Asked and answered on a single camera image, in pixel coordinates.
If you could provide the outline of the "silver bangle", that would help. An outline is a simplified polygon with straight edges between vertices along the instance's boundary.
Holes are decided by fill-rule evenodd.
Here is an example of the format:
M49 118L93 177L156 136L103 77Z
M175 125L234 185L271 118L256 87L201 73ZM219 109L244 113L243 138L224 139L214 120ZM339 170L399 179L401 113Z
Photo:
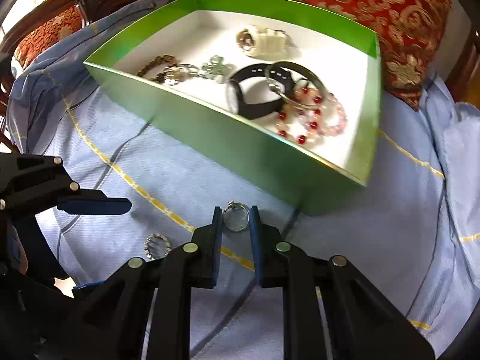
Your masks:
M280 87L275 83L276 79L274 75L280 72L280 69L287 69L299 74L298 80L294 80L292 84L292 94L290 96L287 96L284 92L282 92ZM312 111L319 107L319 105L315 103L306 104L302 102L296 102L293 99L295 90L299 86L300 82L304 81L311 84L318 91L318 94L323 100L326 100L326 98L330 95L329 90L326 88L320 78L308 68L298 63L293 63L290 61L278 61L276 63L268 64L267 68L264 69L264 76L267 81L268 88L275 94L278 94L285 103L292 105L292 107L296 109Z

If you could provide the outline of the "light blue plaid cloth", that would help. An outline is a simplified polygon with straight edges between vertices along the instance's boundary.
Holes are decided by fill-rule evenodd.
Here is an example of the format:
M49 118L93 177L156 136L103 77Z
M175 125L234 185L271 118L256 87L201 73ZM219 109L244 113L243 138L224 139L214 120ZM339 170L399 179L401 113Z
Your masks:
M57 155L82 187L133 204L118 216L39 214L64 270L78 284L106 280L152 233L183 244L237 201L307 254L345 256L443 353L479 302L479 111L456 104L437 72L420 111L384 94L367 187L303 214L115 104L87 71L104 41L167 2L140 0L80 30L14 83L7 119L20 149Z

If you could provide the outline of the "black wristwatch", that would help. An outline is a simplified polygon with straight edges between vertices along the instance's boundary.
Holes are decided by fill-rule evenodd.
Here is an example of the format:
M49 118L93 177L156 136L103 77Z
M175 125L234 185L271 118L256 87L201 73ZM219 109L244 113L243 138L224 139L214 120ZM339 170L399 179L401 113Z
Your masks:
M282 110L285 102L269 89L265 79L267 65L249 65L229 78L226 99L230 112L245 119L259 119Z

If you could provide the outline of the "green cardboard box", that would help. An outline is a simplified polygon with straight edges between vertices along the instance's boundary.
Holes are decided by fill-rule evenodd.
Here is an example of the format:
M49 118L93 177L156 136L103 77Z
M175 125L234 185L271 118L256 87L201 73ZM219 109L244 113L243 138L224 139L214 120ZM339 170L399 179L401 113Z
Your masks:
M176 0L85 66L111 100L306 214L368 183L379 40L344 16L290 0Z

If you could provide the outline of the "white wristwatch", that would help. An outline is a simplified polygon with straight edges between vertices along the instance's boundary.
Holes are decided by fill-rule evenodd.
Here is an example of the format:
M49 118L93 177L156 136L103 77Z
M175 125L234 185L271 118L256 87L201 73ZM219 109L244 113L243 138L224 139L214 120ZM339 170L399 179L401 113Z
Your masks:
M282 29L265 28L255 25L240 30L235 41L240 50L252 58L273 58L287 55L296 48L291 37Z

